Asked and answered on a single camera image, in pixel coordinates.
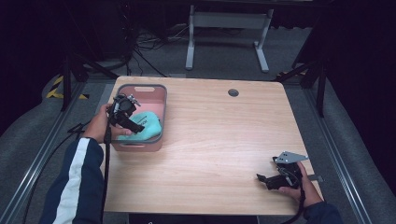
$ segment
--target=pink plastic bin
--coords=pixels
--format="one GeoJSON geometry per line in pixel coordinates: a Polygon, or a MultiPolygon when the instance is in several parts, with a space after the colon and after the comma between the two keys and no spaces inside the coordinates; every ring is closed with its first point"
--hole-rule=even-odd
{"type": "Polygon", "coordinates": [[[111,144],[117,151],[153,152],[163,146],[163,126],[165,122],[166,88],[159,84],[126,84],[119,88],[118,94],[130,95],[141,104],[136,106],[134,114],[152,111],[160,119],[162,131],[159,135],[145,141],[112,140],[111,144]]]}

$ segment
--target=teal cloth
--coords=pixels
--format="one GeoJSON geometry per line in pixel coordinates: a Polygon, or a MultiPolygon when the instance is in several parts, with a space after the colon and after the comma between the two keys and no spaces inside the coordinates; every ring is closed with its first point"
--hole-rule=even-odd
{"type": "Polygon", "coordinates": [[[129,119],[136,124],[145,126],[140,133],[132,133],[131,135],[120,135],[118,140],[132,140],[132,141],[146,141],[150,138],[157,136],[161,133],[163,128],[161,127],[160,119],[157,115],[151,111],[141,112],[139,114],[132,115],[129,119]]]}

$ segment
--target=jacket sleeve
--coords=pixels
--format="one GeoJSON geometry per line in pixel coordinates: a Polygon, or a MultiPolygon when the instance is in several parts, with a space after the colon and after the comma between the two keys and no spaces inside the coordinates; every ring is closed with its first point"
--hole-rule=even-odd
{"type": "Polygon", "coordinates": [[[49,188],[40,223],[101,223],[104,158],[94,139],[73,142],[64,164],[49,188]]]}
{"type": "Polygon", "coordinates": [[[306,224],[342,224],[337,208],[329,203],[315,203],[305,208],[306,224]]]}

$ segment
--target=dark background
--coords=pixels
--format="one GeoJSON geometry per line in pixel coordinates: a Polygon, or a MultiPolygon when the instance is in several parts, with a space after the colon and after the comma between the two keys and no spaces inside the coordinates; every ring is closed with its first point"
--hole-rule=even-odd
{"type": "MultiPolygon", "coordinates": [[[[0,6],[0,92],[3,98],[0,134],[20,115],[40,104],[44,86],[60,73],[65,42],[70,41],[68,43],[76,52],[93,61],[121,57],[125,53],[121,31],[124,23],[113,3],[68,1],[69,10],[63,2],[51,3],[50,12],[58,20],[51,21],[48,15],[43,15],[42,2],[2,1],[0,6]],[[57,30],[56,23],[65,29],[57,30]]],[[[317,57],[318,46],[332,41],[332,53],[326,63],[328,78],[376,166],[395,193],[396,180],[391,169],[396,159],[393,152],[396,146],[396,106],[393,105],[396,34],[392,32],[396,22],[395,8],[384,2],[343,1],[350,6],[356,2],[359,3],[353,11],[339,12],[333,24],[328,21],[334,14],[319,17],[316,13],[305,13],[306,16],[297,17],[295,15],[302,14],[284,9],[274,15],[273,26],[311,27],[315,24],[300,62],[317,57]],[[337,27],[340,30],[336,39],[329,40],[328,36],[332,36],[337,27]]],[[[187,22],[189,13],[187,6],[140,7],[134,19],[159,37],[166,36],[166,29],[172,25],[187,22]],[[153,15],[162,19],[155,20],[153,15]]]]}

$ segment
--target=white stripe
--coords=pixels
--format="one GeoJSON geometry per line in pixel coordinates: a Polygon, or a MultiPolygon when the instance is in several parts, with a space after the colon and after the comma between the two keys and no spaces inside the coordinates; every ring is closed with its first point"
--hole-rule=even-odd
{"type": "Polygon", "coordinates": [[[81,184],[81,168],[84,163],[87,147],[90,139],[81,138],[78,142],[76,154],[69,169],[69,181],[67,181],[58,205],[56,218],[53,223],[72,223],[76,216],[78,206],[79,186],[81,184]]]}

